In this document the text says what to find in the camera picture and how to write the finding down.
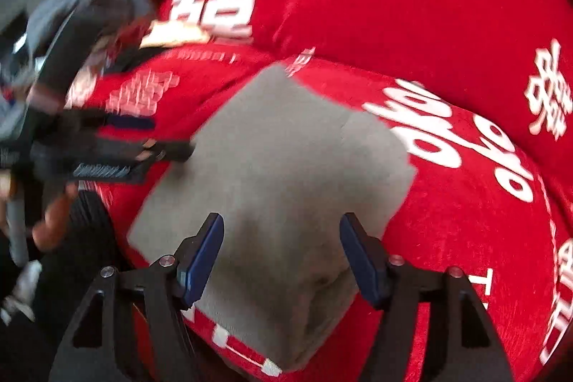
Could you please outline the left hand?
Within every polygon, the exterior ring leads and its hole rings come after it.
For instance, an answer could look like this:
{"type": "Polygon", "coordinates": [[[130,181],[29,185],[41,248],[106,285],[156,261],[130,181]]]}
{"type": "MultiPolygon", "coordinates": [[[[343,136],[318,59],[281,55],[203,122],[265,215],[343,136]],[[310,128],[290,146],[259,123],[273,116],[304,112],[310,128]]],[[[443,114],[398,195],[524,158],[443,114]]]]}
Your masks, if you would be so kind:
{"type": "MultiPolygon", "coordinates": [[[[1,171],[1,234],[10,239],[12,227],[8,221],[8,201],[15,197],[16,183],[12,174],[1,171]]],[[[41,252],[56,249],[68,230],[69,214],[73,202],[79,194],[76,182],[68,183],[60,189],[48,204],[41,219],[27,231],[28,238],[32,239],[34,246],[41,252]]]]}

